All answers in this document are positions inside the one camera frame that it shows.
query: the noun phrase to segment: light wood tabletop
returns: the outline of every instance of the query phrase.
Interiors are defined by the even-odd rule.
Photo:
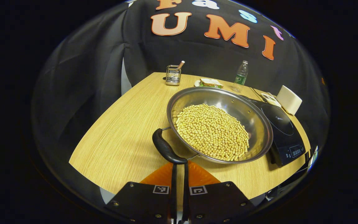
[[[194,86],[194,82],[202,77],[182,74],[179,86],[165,85],[163,77],[165,73],[162,72],[149,75],[98,118],[71,155],[69,163],[78,172],[116,194],[128,181],[140,182],[167,163],[155,148],[152,134],[158,128],[169,127],[166,109],[170,98],[176,92]],[[220,82],[223,89],[232,91],[232,83]],[[261,100],[247,86],[243,86],[240,94]],[[310,143],[304,129],[295,116],[287,115],[299,131],[308,153]],[[188,158],[194,154],[171,129],[164,131],[163,137],[178,156]],[[234,182],[251,199],[292,176],[305,163],[305,158],[300,156],[281,168],[271,164],[267,155],[243,164],[217,164],[198,157],[192,161],[221,182]],[[183,166],[178,166],[178,189],[183,189],[183,176]],[[180,208],[183,190],[178,190],[177,197]]]

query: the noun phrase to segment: wok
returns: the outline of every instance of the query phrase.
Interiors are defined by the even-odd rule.
[[[235,117],[240,121],[241,125],[249,134],[248,151],[238,158],[238,161],[225,161],[205,155],[197,149],[190,146],[176,130],[176,118],[183,108],[190,105],[206,104],[209,106],[215,105],[223,109],[229,115]],[[226,91],[213,87],[191,87],[177,92],[171,97],[167,105],[167,117],[170,127],[164,129],[157,129],[153,133],[153,143],[160,154],[169,162],[175,164],[185,164],[187,160],[201,155],[202,158],[215,163],[247,163],[259,159],[268,152],[273,143],[273,130],[270,122],[266,116],[249,100]],[[173,129],[178,138],[188,147],[193,150],[195,155],[188,159],[179,157],[173,151],[172,147],[162,137],[162,131],[166,129]]]

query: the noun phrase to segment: bread slice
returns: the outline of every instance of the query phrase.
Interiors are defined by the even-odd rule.
[[[218,88],[223,88],[223,85],[216,79],[211,79],[211,78],[200,78],[200,81],[202,82],[203,85],[205,86],[212,86],[212,87],[218,87]]]

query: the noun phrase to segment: wok handle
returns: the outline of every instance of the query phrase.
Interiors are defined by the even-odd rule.
[[[163,129],[159,128],[153,133],[153,143],[161,156],[173,164],[186,164],[187,159],[176,155],[169,143],[163,139],[162,131]]]

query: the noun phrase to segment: black induction cooker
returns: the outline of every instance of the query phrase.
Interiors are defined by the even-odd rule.
[[[250,99],[270,121],[273,129],[273,144],[269,150],[272,162],[278,167],[285,166],[305,153],[302,138],[281,107]]]

